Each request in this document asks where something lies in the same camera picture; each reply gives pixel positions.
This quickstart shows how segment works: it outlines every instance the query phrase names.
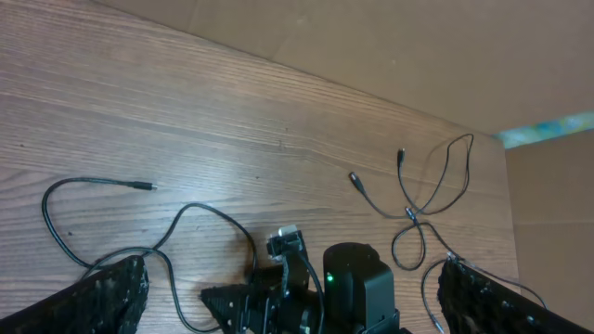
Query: brown cardboard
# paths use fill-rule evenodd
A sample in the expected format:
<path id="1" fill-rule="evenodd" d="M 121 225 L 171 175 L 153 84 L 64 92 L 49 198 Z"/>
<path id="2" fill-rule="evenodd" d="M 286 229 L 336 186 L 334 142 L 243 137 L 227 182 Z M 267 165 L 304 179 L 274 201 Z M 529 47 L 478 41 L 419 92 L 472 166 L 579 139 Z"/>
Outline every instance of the brown cardboard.
<path id="1" fill-rule="evenodd" d="M 589 131 L 506 151 L 520 281 L 553 312 L 590 330 L 593 148 Z"/>
<path id="2" fill-rule="evenodd" d="M 590 0 L 101 1 L 486 133 L 594 108 Z"/>

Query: cable plug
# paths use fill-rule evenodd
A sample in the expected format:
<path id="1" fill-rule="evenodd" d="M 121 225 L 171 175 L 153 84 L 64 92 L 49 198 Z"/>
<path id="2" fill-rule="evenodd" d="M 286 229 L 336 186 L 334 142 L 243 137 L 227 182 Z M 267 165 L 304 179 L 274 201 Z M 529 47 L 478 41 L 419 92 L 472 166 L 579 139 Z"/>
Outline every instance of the cable plug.
<path id="1" fill-rule="evenodd" d="M 359 176 L 357 176 L 355 174 L 355 172 L 350 172 L 349 173 L 349 179 L 353 183 L 353 186 L 355 186 L 355 188 L 357 190 L 359 190 L 359 192 L 361 194 L 365 194 L 365 188 L 363 187 L 363 182 L 361 182 L 361 179 L 359 178 Z"/>
<path id="2" fill-rule="evenodd" d="M 403 148 L 398 149 L 398 156 L 396 158 L 396 164 L 398 169 L 402 167 L 402 163 L 405 161 L 405 150 Z"/>
<path id="3" fill-rule="evenodd" d="M 153 185 L 153 184 L 151 184 L 151 182 L 133 181 L 133 182 L 129 182 L 128 186 L 132 187 L 134 189 L 147 190 L 147 191 L 158 189 L 157 185 Z"/>
<path id="4" fill-rule="evenodd" d="M 405 211 L 407 212 L 407 216 L 408 216 L 408 218 L 410 218 L 410 220 L 413 222 L 413 224 L 419 225 L 419 221 L 417 220 L 417 215 L 412 211 L 412 209 L 406 207 Z"/>
<path id="5" fill-rule="evenodd" d="M 429 315 L 429 317 L 433 321 L 433 325 L 435 326 L 435 328 L 437 328 L 437 330 L 439 330 L 441 334 L 444 334 L 444 328 L 442 327 L 442 324 L 439 323 L 439 320 L 437 320 L 437 318 L 434 315 Z"/>

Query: black plastic part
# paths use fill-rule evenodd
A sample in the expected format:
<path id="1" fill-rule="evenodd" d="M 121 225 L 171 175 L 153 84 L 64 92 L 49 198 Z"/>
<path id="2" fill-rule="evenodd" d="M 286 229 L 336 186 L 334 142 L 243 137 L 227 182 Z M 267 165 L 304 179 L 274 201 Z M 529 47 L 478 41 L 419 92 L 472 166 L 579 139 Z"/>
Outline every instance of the black plastic part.
<path id="1" fill-rule="evenodd" d="M 319 330 L 320 302 L 307 289 L 307 256 L 300 231 L 268 240 L 268 253 L 282 266 L 260 269 L 250 285 L 204 289 L 200 298 L 225 334 L 307 334 Z M 394 308 L 394 277 L 369 245 L 340 244 L 324 254 L 326 282 L 325 334 L 400 334 Z"/>
<path id="2" fill-rule="evenodd" d="M 403 148 L 398 149 L 398 155 L 396 157 L 396 164 L 398 168 L 402 167 L 402 163 L 405 161 L 405 150 Z"/>
<path id="3" fill-rule="evenodd" d="M 0 320 L 2 334 L 134 334 L 149 293 L 141 256 L 130 256 Z"/>
<path id="4" fill-rule="evenodd" d="M 592 334 L 457 259 L 444 263 L 437 296 L 453 334 Z"/>
<path id="5" fill-rule="evenodd" d="M 374 333 L 397 333 L 394 275 L 369 245 L 342 243 L 324 252 L 328 320 L 345 333 L 357 326 Z"/>
<path id="6" fill-rule="evenodd" d="M 266 244 L 268 254 L 272 258 L 282 261 L 282 292 L 291 294 L 293 289 L 307 289 L 309 286 L 309 273 L 297 253 L 307 259 L 307 249 L 301 231 L 289 233 L 286 236 L 272 237 Z"/>
<path id="7" fill-rule="evenodd" d="M 130 186 L 134 189 L 148 190 L 148 191 L 155 189 L 155 186 L 153 184 L 151 184 L 150 182 L 133 181 L 130 183 Z"/>
<path id="8" fill-rule="evenodd" d="M 351 180 L 351 182 L 353 183 L 353 186 L 355 186 L 355 188 L 357 190 L 359 190 L 359 192 L 361 194 L 365 194 L 365 188 L 363 187 L 363 182 L 361 182 L 361 179 L 359 178 L 359 176 L 357 176 L 355 174 L 355 172 L 349 173 L 349 180 Z"/>

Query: wood grain surface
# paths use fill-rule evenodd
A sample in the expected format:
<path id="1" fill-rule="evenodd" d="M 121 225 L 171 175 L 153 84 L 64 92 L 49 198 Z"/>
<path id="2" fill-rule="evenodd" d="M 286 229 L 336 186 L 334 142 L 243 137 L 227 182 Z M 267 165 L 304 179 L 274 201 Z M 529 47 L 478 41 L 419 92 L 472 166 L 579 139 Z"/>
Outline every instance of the wood grain surface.
<path id="1" fill-rule="evenodd" d="M 50 199 L 59 233 L 87 261 L 125 246 L 150 246 L 185 203 L 203 201 L 266 238 L 297 224 L 313 266 L 328 246 L 371 244 L 394 270 L 402 325 L 434 333 L 420 298 L 422 270 L 394 265 L 390 245 L 407 221 L 381 218 L 355 191 L 355 171 L 379 205 L 404 212 L 395 154 L 407 149 L 404 177 L 427 199 L 443 168 L 445 144 L 468 132 L 334 83 L 169 30 L 85 0 L 0 0 L 0 317 L 74 282 L 73 263 L 46 230 L 43 192 L 88 175 L 155 182 L 156 192 L 71 185 Z M 465 147 L 434 207 L 463 180 Z M 432 217 L 459 253 L 517 277 L 503 147 L 477 135 L 469 191 Z M 212 323 L 196 295 L 242 281 L 247 242 L 209 212 L 190 210 L 161 248 L 173 261 L 183 310 Z M 399 248 L 413 263 L 418 236 Z M 446 255 L 429 237 L 428 261 Z M 174 310 L 164 264 L 148 259 L 150 293 L 140 333 L 186 333 Z M 429 284 L 433 297 L 437 273 Z"/>

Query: black wire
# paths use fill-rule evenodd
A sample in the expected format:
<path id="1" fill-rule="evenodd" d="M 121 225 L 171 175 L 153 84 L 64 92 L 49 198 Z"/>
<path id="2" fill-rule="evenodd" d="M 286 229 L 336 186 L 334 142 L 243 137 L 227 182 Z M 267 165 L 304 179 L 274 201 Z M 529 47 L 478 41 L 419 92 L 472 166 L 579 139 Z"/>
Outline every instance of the black wire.
<path id="1" fill-rule="evenodd" d="M 443 208 L 436 210 L 434 212 L 425 212 L 425 209 L 429 206 L 429 204 L 433 201 L 433 199 L 435 198 L 435 195 L 437 195 L 437 192 L 439 191 L 439 188 L 441 187 L 442 183 L 444 182 L 444 178 L 446 176 L 446 172 L 447 172 L 447 166 L 449 165 L 449 150 L 451 149 L 452 145 L 456 144 L 456 142 L 458 142 L 459 140 L 465 138 L 465 137 L 470 137 L 471 138 L 471 142 L 468 145 L 467 149 L 466 149 L 466 168 L 464 171 L 464 186 L 462 186 L 462 189 L 460 190 L 460 192 L 456 195 L 456 197 L 454 199 L 452 199 L 452 201 L 449 202 L 449 204 L 447 204 L 446 206 L 444 206 Z M 448 145 L 447 145 L 447 151 L 445 154 L 445 164 L 444 164 L 444 171 L 442 172 L 441 177 L 439 178 L 439 182 L 437 182 L 437 186 L 435 186 L 435 190 L 433 191 L 433 194 L 431 195 L 431 197 L 427 200 L 427 202 L 425 203 L 425 205 L 423 205 L 421 208 L 419 208 L 417 206 L 417 204 L 415 204 L 414 200 L 412 200 L 412 198 L 408 195 L 407 193 L 407 189 L 405 188 L 405 185 L 403 183 L 402 180 L 402 162 L 400 161 L 400 163 L 398 163 L 397 169 L 398 169 L 398 183 L 400 184 L 400 187 L 402 188 L 402 192 L 405 194 L 405 197 L 407 198 L 408 203 L 410 203 L 410 205 L 417 211 L 415 212 L 415 215 L 432 215 L 432 214 L 437 214 L 440 212 L 444 212 L 445 210 L 449 209 L 452 205 L 456 204 L 456 202 L 458 201 L 458 199 L 460 199 L 464 193 L 466 192 L 466 190 L 468 189 L 468 185 L 471 182 L 471 168 L 470 168 L 470 161 L 471 161 L 471 151 L 472 151 L 472 144 L 474 143 L 474 135 L 473 134 L 465 134 L 465 135 L 461 135 L 458 138 L 452 140 Z"/>
<path id="2" fill-rule="evenodd" d="M 130 248 L 125 248 L 125 249 L 121 249 L 121 250 L 117 250 L 107 256 L 105 256 L 104 258 L 102 258 L 101 260 L 97 261 L 97 263 L 95 263 L 91 268 L 89 268 L 86 273 L 84 273 L 83 277 L 81 279 L 85 279 L 87 278 L 89 275 L 91 275 L 91 273 L 97 269 L 100 268 L 100 265 L 111 260 L 112 258 L 114 258 L 115 256 L 121 255 L 121 254 L 125 254 L 128 252 L 137 252 L 137 251 L 143 251 L 145 252 L 145 254 L 156 254 L 159 255 L 167 264 L 167 271 L 169 273 L 169 281 L 171 282 L 170 286 L 171 286 L 171 293 L 174 296 L 174 305 L 175 305 L 175 310 L 177 311 L 177 315 L 179 316 L 179 319 L 181 320 L 182 324 L 184 324 L 184 326 L 189 329 L 191 332 L 194 333 L 212 333 L 215 332 L 216 330 L 219 330 L 220 327 L 215 327 L 215 328 L 209 328 L 209 329 L 199 329 L 199 328 L 195 328 L 193 326 L 191 326 L 188 321 L 186 320 L 186 317 L 184 316 L 184 314 L 182 313 L 182 308 L 179 304 L 179 298 L 177 297 L 177 289 L 175 288 L 175 278 L 174 278 L 174 268 L 171 264 L 171 261 L 169 260 L 169 258 L 167 257 L 167 255 L 165 255 L 164 252 L 160 251 L 160 250 L 155 250 L 155 249 L 151 249 L 148 247 L 130 247 Z"/>
<path id="3" fill-rule="evenodd" d="M 324 333 L 324 316 L 326 313 L 326 310 L 324 308 L 324 291 L 322 291 L 322 285 L 319 283 L 316 270 L 314 270 L 312 264 L 309 263 L 309 261 L 307 261 L 307 259 L 300 252 L 296 251 L 295 253 L 297 254 L 297 256 L 299 256 L 303 264 L 305 264 L 305 266 L 307 267 L 307 270 L 309 271 L 309 274 L 312 276 L 312 279 L 314 279 L 314 285 L 316 286 L 317 298 L 319 301 L 319 326 L 317 327 L 317 334 L 322 334 Z"/>
<path id="4" fill-rule="evenodd" d="M 446 176 L 446 172 L 447 172 L 447 167 L 449 165 L 449 156 L 450 156 L 450 149 L 452 147 L 452 145 L 454 145 L 455 143 L 457 143 L 459 140 L 465 138 L 465 137 L 469 137 L 471 139 L 470 144 L 467 146 L 467 150 L 466 150 L 466 166 L 465 166 L 465 171 L 464 171 L 464 185 L 462 186 L 462 189 L 460 190 L 460 192 L 454 197 L 454 199 L 452 199 L 448 204 L 446 204 L 446 206 L 435 210 L 433 212 L 426 212 L 425 209 L 427 209 L 427 207 L 431 204 L 431 202 L 433 201 L 433 199 L 435 198 L 435 196 L 437 195 L 437 192 L 439 191 L 439 188 L 441 187 L 441 185 L 443 184 L 444 178 Z M 495 279 L 498 279 L 500 281 L 512 284 L 516 287 L 522 288 L 522 289 L 526 289 L 527 291 L 529 291 L 530 293 L 532 293 L 533 295 L 535 295 L 540 302 L 543 304 L 545 309 L 548 309 L 547 304 L 545 303 L 545 301 L 536 293 L 534 292 L 532 289 L 529 289 L 528 287 L 526 287 L 523 284 L 508 280 L 506 278 L 494 275 L 478 266 L 476 266 L 475 264 L 471 263 L 470 261 L 462 258 L 457 252 L 455 252 L 451 247 L 449 247 L 449 245 L 447 245 L 447 243 L 444 241 L 444 239 L 440 236 L 440 234 L 437 232 L 437 229 L 435 229 L 435 227 L 429 223 L 429 222 L 422 222 L 419 223 L 417 221 L 416 216 L 417 215 L 433 215 L 433 214 L 437 214 L 440 212 L 444 212 L 445 210 L 451 208 L 454 204 L 456 204 L 456 202 L 466 193 L 466 190 L 468 189 L 469 183 L 471 181 L 471 170 L 470 170 L 470 159 L 471 159 L 471 150 L 472 150 L 472 144 L 474 143 L 474 135 L 473 134 L 465 134 L 465 135 L 461 135 L 457 138 L 455 138 L 454 140 L 452 140 L 448 145 L 447 145 L 447 151 L 446 151 L 446 155 L 445 155 L 445 164 L 444 164 L 444 170 L 442 171 L 442 175 L 439 178 L 439 181 L 437 182 L 437 186 L 435 186 L 435 190 L 433 191 L 431 197 L 427 200 L 427 202 L 422 206 L 419 207 L 417 206 L 417 204 L 414 202 L 414 200 L 408 195 L 407 190 L 405 188 L 405 185 L 403 183 L 402 180 L 402 165 L 404 162 L 404 150 L 399 151 L 398 154 L 398 162 L 397 162 L 397 169 L 398 169 L 398 183 L 400 185 L 400 187 L 402 188 L 402 192 L 404 193 L 405 197 L 407 198 L 407 201 L 410 203 L 410 205 L 412 206 L 412 208 L 416 211 L 416 212 L 410 212 L 407 209 L 407 215 L 393 215 L 393 214 L 389 214 L 386 213 L 385 211 L 381 210 L 380 208 L 378 208 L 377 205 L 375 205 L 375 203 L 373 203 L 373 201 L 369 198 L 369 195 L 367 193 L 367 191 L 365 190 L 365 188 L 363 187 L 363 182 L 360 180 L 360 178 L 355 174 L 355 173 L 350 173 L 349 177 L 351 179 L 351 182 L 353 182 L 353 184 L 355 185 L 356 189 L 359 190 L 359 192 L 363 195 L 363 197 L 365 198 L 365 200 L 369 203 L 369 205 L 379 214 L 381 214 L 384 218 L 388 218 L 388 219 L 405 219 L 405 218 L 410 218 L 413 221 L 413 224 L 404 228 L 403 230 L 401 230 L 400 232 L 398 232 L 395 236 L 394 239 L 392 241 L 392 257 L 394 258 L 394 261 L 396 263 L 396 265 L 403 270 L 406 271 L 414 271 L 419 269 L 422 264 L 425 261 L 425 256 L 427 253 L 427 240 L 425 238 L 425 234 L 423 232 L 422 226 L 428 226 L 430 227 L 430 229 L 432 230 L 432 232 L 435 234 L 435 236 L 437 237 L 437 239 L 441 242 L 441 244 L 453 255 L 455 255 L 456 257 L 459 258 L 459 260 L 462 263 L 465 263 L 466 265 L 468 265 L 471 268 L 476 269 L 479 272 L 482 272 L 486 275 L 489 275 Z M 419 261 L 414 264 L 413 266 L 405 266 L 404 264 L 402 264 L 400 262 L 400 260 L 398 259 L 398 254 L 396 251 L 396 247 L 398 245 L 398 241 L 400 240 L 401 237 L 404 236 L 404 234 L 406 234 L 408 231 L 410 231 L 413 228 L 417 228 L 419 230 L 419 235 L 420 235 L 420 259 Z M 435 324 L 435 326 L 437 327 L 437 329 L 439 329 L 442 333 L 444 332 L 441 324 L 439 323 L 439 321 L 437 320 L 437 318 L 435 317 L 435 315 L 431 312 L 431 310 L 429 309 L 429 305 L 427 303 L 427 296 L 425 295 L 425 285 L 427 282 L 427 278 L 429 277 L 430 272 L 439 264 L 444 263 L 446 260 L 440 260 L 436 263 L 433 263 L 423 274 L 423 278 L 421 280 L 421 285 L 420 285 L 420 293 L 421 293 L 421 298 L 423 300 L 423 304 L 425 306 L 425 310 L 427 310 L 427 315 L 431 318 L 431 320 L 433 321 L 433 323 Z"/>
<path id="5" fill-rule="evenodd" d="M 42 215 L 44 216 L 44 220 L 45 220 L 45 224 L 47 225 L 47 229 L 49 230 L 49 233 L 52 235 L 52 237 L 54 238 L 54 240 L 59 244 L 59 246 L 62 248 L 62 250 L 66 253 L 66 255 L 68 255 L 73 261 L 75 261 L 77 264 L 79 264 L 80 266 L 83 266 L 85 268 L 87 268 L 88 270 L 86 271 L 86 273 L 83 275 L 84 279 L 87 276 L 89 276 L 94 270 L 97 269 L 104 269 L 106 266 L 103 266 L 102 264 L 105 263 L 106 261 L 110 260 L 111 258 L 113 258 L 114 256 L 120 255 L 120 254 L 124 254 L 127 252 L 133 252 L 133 251 L 143 251 L 144 253 L 142 254 L 142 256 L 148 256 L 152 253 L 155 253 L 159 256 L 161 256 L 163 258 L 163 260 L 167 263 L 167 268 L 169 271 L 169 278 L 170 278 L 170 282 L 171 282 L 171 289 L 172 289 L 172 294 L 174 296 L 174 305 L 175 305 L 175 310 L 177 311 L 177 315 L 179 315 L 179 319 L 181 320 L 181 322 L 184 324 L 184 326 L 186 326 L 187 329 L 189 329 L 192 332 L 195 333 L 211 333 L 214 332 L 216 330 L 219 329 L 219 327 L 216 328 L 209 328 L 209 329 L 198 329 L 198 328 L 194 328 L 192 327 L 188 321 L 186 320 L 186 318 L 184 317 L 184 314 L 181 311 L 181 306 L 179 305 L 179 299 L 177 298 L 177 290 L 175 289 L 175 282 L 174 282 L 174 269 L 173 266 L 171 264 L 171 262 L 169 261 L 169 258 L 162 252 L 159 250 L 159 247 L 162 246 L 167 239 L 169 239 L 169 237 L 172 235 L 172 233 L 174 232 L 175 226 L 177 225 L 177 223 L 179 222 L 180 218 L 182 217 L 182 215 L 184 214 L 184 212 L 189 209 L 189 208 L 193 208 L 193 207 L 198 207 L 198 208 L 202 208 L 204 210 L 208 210 L 210 212 L 213 212 L 215 214 L 217 214 L 218 216 L 222 217 L 223 219 L 227 220 L 229 223 L 233 224 L 235 227 L 237 227 L 241 232 L 243 232 L 243 234 L 246 236 L 246 238 L 248 239 L 250 246 L 252 247 L 252 273 L 250 275 L 250 282 L 253 282 L 254 279 L 254 272 L 258 266 L 258 253 L 257 253 L 257 249 L 255 246 L 255 243 L 253 241 L 252 236 L 250 235 L 250 233 L 243 227 L 241 226 L 240 223 L 238 223 L 235 219 L 231 218 L 230 216 L 228 216 L 227 214 L 220 212 L 218 210 L 216 210 L 215 208 L 208 206 L 206 204 L 202 204 L 202 203 L 198 203 L 198 202 L 194 202 L 194 203 L 189 203 L 186 204 L 175 216 L 174 220 L 172 221 L 171 225 L 169 226 L 169 229 L 167 230 L 167 232 L 165 233 L 165 235 L 163 236 L 163 238 L 161 238 L 161 240 L 159 240 L 159 242 L 157 242 L 157 244 L 155 246 L 153 246 L 152 248 L 148 248 L 148 247 L 130 247 L 130 248 L 125 248 L 122 250 L 117 250 L 105 257 L 103 257 L 102 259 L 99 259 L 97 262 L 95 262 L 94 264 L 90 264 L 87 263 L 83 260 L 81 260 L 79 257 L 77 257 L 69 248 L 68 246 L 64 243 L 64 241 L 62 240 L 62 238 L 59 236 L 58 232 L 56 231 L 56 228 L 54 228 L 54 224 L 52 223 L 52 220 L 49 216 L 49 212 L 47 209 L 47 202 L 49 200 L 49 195 L 54 192 L 59 186 L 63 186 L 65 184 L 68 183 L 75 183 L 75 182 L 82 182 L 82 183 L 92 183 L 92 184 L 102 184 L 102 185 L 115 185 L 115 186 L 129 186 L 129 187 L 133 187 L 136 189 L 141 189 L 141 190 L 151 190 L 154 188 L 153 184 L 150 183 L 145 183 L 145 182 L 128 182 L 128 181 L 118 181 L 118 180 L 111 180 L 111 179 L 103 179 L 103 178 L 93 178 L 93 177 L 76 177 L 76 178 L 69 178 L 69 179 L 64 179 L 61 181 L 57 181 L 55 184 L 53 184 L 52 186 L 50 186 L 44 193 L 44 196 L 42 198 L 42 202 L 41 202 L 41 211 L 42 211 Z"/>
<path id="6" fill-rule="evenodd" d="M 545 301 L 544 301 L 544 300 L 543 300 L 543 299 L 542 299 L 542 298 L 541 298 L 541 297 L 540 297 L 540 296 L 539 296 L 539 295 L 538 295 L 538 294 L 537 294 L 537 293 L 536 293 L 534 290 L 532 290 L 532 289 L 530 289 L 530 288 L 526 287 L 525 285 L 523 285 L 523 284 L 521 284 L 521 283 L 514 282 L 514 281 L 512 281 L 512 280 L 509 280 L 509 279 L 503 278 L 503 277 L 501 277 L 501 276 L 497 276 L 497 275 L 495 275 L 495 274 L 493 274 L 493 273 L 490 273 L 490 272 L 488 272 L 488 271 L 484 270 L 483 268 L 481 268 L 481 267 L 479 267 L 479 266 L 475 265 L 474 263 L 472 263 L 472 262 L 470 262 L 470 261 L 466 260 L 465 258 L 461 257 L 461 256 L 460 256 L 458 253 L 456 253 L 456 252 L 455 252 L 455 251 L 454 251 L 454 250 L 453 250 L 453 249 L 452 249 L 452 248 L 451 248 L 451 247 L 450 247 L 450 246 L 449 246 L 449 245 L 446 243 L 446 241 L 445 241 L 445 240 L 442 238 L 442 236 L 441 236 L 441 235 L 440 235 L 440 234 L 437 232 L 437 229 L 435 228 L 435 226 L 433 226 L 433 225 L 432 225 L 431 223 L 429 223 L 429 222 L 422 222 L 422 223 L 413 224 L 413 225 L 411 225 L 411 226 L 409 226 L 409 227 L 406 227 L 405 229 L 401 230 L 400 232 L 398 232 L 398 234 L 396 234 L 396 237 L 394 237 L 394 240 L 392 241 L 392 256 L 394 257 L 394 261 L 396 262 L 396 265 L 397 265 L 399 268 L 401 268 L 401 269 L 403 269 L 403 270 L 407 270 L 407 271 L 413 271 L 413 270 L 416 270 L 416 269 L 418 269 L 418 268 L 419 268 L 419 267 L 420 267 L 420 266 L 423 264 L 423 262 L 424 262 L 424 260 L 425 260 L 425 251 L 426 251 L 426 248 L 427 248 L 427 246 L 426 246 L 426 240 L 425 240 L 425 237 L 424 237 L 424 235 L 423 235 L 422 233 L 421 233 L 421 248 L 422 248 L 422 252 L 421 252 L 421 254 L 422 254 L 422 257 L 420 258 L 419 262 L 418 262 L 416 265 L 414 265 L 413 267 L 406 267 L 406 266 L 402 265 L 402 263 L 400 263 L 400 261 L 398 261 L 398 255 L 397 255 L 397 252 L 396 252 L 396 247 L 397 247 L 397 245 L 398 245 L 398 240 L 399 240 L 399 239 L 400 239 L 400 238 L 401 238 L 401 237 L 402 237 L 404 234 L 406 234 L 408 231 L 410 231 L 410 230 L 411 230 L 411 229 L 413 229 L 413 228 L 416 228 L 416 227 L 417 227 L 419 230 L 422 230 L 422 229 L 421 229 L 421 227 L 420 227 L 421 225 L 424 225 L 424 226 L 428 226 L 428 227 L 430 227 L 430 229 L 431 229 L 431 230 L 432 230 L 432 232 L 435 234 L 435 236 L 437 237 L 437 239 L 439 240 L 439 242 L 441 242 L 441 244 L 442 244 L 442 245 L 443 245 L 443 246 L 444 246 L 444 247 L 445 247 L 445 248 L 446 248 L 446 249 L 447 249 L 447 250 L 448 250 L 448 251 L 449 251 L 449 252 L 450 252 L 452 255 L 456 256 L 456 257 L 458 258 L 458 260 L 459 260 L 461 263 L 463 263 L 463 264 L 466 264 L 466 265 L 467 265 L 467 266 L 469 266 L 470 268 L 473 268 L 473 269 L 475 269 L 475 270 L 477 270 L 477 271 L 479 271 L 479 272 L 481 272 L 481 273 L 483 273 L 483 274 L 486 274 L 486 275 L 488 275 L 488 276 L 494 277 L 495 279 L 498 279 L 498 280 L 500 280 L 500 281 L 503 281 L 503 282 L 506 282 L 506 283 L 512 284 L 512 285 L 514 285 L 514 286 L 516 286 L 516 287 L 519 287 L 519 288 L 522 288 L 522 289 L 526 289 L 527 291 L 529 291 L 530 293 L 532 293 L 533 295 L 535 295 L 535 296 L 538 298 L 538 300 L 539 300 L 539 301 L 542 303 L 543 307 L 544 307 L 545 309 L 547 309 L 547 310 L 548 310 L 548 307 L 547 307 L 547 304 L 545 303 Z M 420 282 L 420 295 L 421 295 L 421 298 L 423 299 L 423 305 L 425 305 L 425 310 L 427 310 L 427 315 L 428 315 L 428 316 L 431 318 L 431 320 L 433 321 L 433 323 L 435 324 L 435 326 L 436 326 L 436 327 L 437 327 L 437 328 L 438 328 L 438 329 L 439 329 L 441 332 L 443 332 L 441 324 L 439 323 L 439 321 L 437 320 L 437 318 L 435 317 L 435 315 L 433 314 L 433 312 L 431 312 L 431 310 L 429 309 L 429 305 L 428 305 L 428 303 L 427 303 L 427 296 L 426 296 L 426 294 L 425 294 L 425 285 L 426 285 L 426 283 L 427 283 L 427 278 L 429 277 L 429 274 L 430 274 L 430 272 L 431 272 L 431 271 L 432 271 L 432 270 L 433 270 L 433 269 L 434 269 L 434 268 L 435 268 L 437 265 L 439 265 L 439 264 L 441 264 L 441 263 L 444 263 L 445 261 L 446 261 L 446 260 L 439 260 L 439 261 L 437 261 L 436 263 L 433 263 L 433 264 L 432 264 L 432 265 L 431 265 L 431 266 L 430 266 L 430 267 L 429 267 L 429 268 L 428 268 L 428 269 L 425 271 L 425 273 L 423 274 L 423 278 L 422 278 L 422 280 L 421 280 L 421 282 Z"/>

